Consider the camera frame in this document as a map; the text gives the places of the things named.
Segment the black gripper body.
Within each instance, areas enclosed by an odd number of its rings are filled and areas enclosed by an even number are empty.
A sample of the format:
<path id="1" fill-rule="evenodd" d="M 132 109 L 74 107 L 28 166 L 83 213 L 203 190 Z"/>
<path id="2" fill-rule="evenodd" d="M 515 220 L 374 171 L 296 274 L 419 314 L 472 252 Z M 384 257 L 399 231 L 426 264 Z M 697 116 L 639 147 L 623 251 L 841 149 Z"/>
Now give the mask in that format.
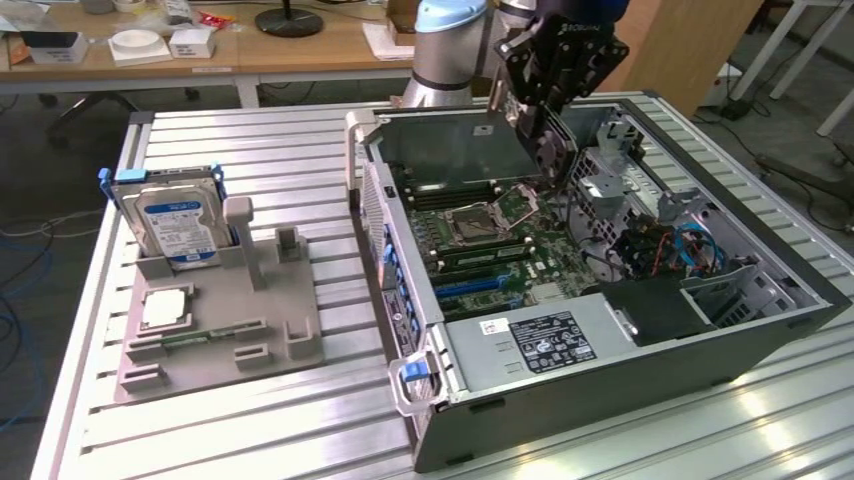
<path id="1" fill-rule="evenodd" d="M 531 23 L 533 45 L 537 48 L 555 46 L 563 25 L 570 32 L 591 32 L 607 41 L 615 39 L 615 24 L 627 8 L 627 0 L 538 1 Z"/>

